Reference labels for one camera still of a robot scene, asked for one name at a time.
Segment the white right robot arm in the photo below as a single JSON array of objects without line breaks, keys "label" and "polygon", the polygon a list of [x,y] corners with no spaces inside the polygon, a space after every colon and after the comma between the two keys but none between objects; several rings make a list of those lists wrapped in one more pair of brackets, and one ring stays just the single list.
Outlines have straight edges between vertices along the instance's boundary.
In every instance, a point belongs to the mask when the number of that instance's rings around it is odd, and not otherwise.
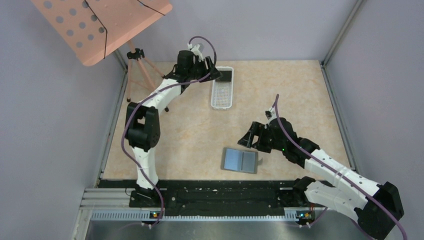
[{"label": "white right robot arm", "polygon": [[407,238],[400,225],[404,208],[395,185],[367,179],[339,163],[318,144],[299,137],[285,118],[272,118],[266,124],[254,121],[237,143],[264,153],[280,151],[291,163],[323,178],[305,176],[296,181],[293,200],[297,205],[312,203],[334,210],[375,240],[386,239],[394,227]]}]

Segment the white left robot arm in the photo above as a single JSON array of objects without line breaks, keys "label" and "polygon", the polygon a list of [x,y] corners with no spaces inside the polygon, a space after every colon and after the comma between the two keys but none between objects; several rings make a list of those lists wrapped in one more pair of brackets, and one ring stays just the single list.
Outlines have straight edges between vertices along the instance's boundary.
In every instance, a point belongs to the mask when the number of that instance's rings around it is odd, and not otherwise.
[{"label": "white left robot arm", "polygon": [[168,105],[191,84],[203,83],[220,77],[216,68],[217,56],[201,57],[191,50],[181,50],[177,62],[161,84],[146,98],[127,106],[122,141],[127,141],[132,154],[126,155],[136,164],[136,189],[141,200],[149,207],[160,202],[156,190],[159,181],[155,151],[161,137],[160,114],[168,111]]}]

